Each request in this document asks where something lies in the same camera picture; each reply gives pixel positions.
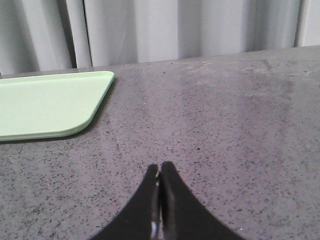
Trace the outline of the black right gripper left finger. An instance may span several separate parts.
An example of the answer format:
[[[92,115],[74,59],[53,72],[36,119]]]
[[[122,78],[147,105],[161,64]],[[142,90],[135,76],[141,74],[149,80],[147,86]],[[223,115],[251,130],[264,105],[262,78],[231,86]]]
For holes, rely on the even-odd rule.
[[[157,240],[160,226],[158,166],[148,166],[135,194],[93,240]]]

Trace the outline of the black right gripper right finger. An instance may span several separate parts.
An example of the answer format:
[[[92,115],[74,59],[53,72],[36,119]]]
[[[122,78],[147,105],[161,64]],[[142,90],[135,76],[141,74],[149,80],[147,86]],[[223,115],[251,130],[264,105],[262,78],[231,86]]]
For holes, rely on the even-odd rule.
[[[160,171],[160,202],[166,240],[242,240],[193,195],[171,161]]]

